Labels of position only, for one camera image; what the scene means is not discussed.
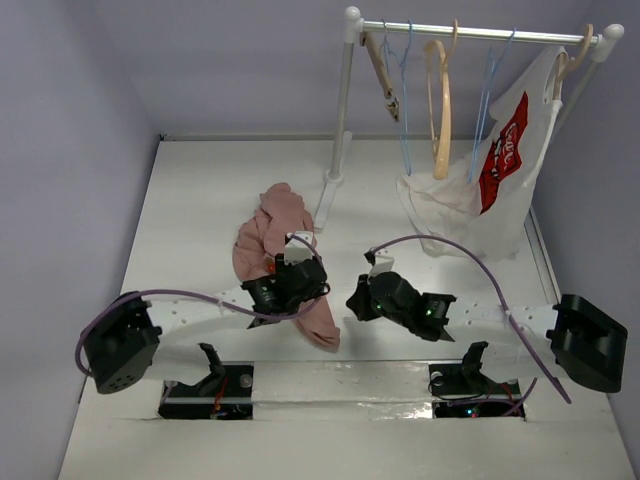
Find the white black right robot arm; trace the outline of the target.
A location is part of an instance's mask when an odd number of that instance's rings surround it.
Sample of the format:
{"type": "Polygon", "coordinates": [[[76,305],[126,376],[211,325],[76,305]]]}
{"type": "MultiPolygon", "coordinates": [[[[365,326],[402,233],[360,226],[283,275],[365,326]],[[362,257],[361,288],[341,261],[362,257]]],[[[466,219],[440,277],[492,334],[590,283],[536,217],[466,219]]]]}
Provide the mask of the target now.
{"type": "Polygon", "coordinates": [[[421,293],[388,271],[360,275],[346,306],[360,321],[386,318],[422,340],[465,347],[460,379],[473,392],[545,374],[603,393],[621,389],[628,331],[578,295],[505,310],[421,293]]]}

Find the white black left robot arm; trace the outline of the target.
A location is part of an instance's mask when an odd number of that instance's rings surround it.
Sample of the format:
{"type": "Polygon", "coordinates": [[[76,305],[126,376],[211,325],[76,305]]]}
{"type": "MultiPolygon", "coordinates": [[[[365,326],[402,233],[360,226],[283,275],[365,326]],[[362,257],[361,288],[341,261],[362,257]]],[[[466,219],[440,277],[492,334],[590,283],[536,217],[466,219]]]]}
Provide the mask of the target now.
{"type": "Polygon", "coordinates": [[[213,332],[296,320],[329,291],[318,257],[288,263],[277,255],[274,273],[217,296],[177,289],[127,292],[82,330],[74,360],[102,395],[149,379],[212,396],[226,376],[209,340],[213,332]]]}

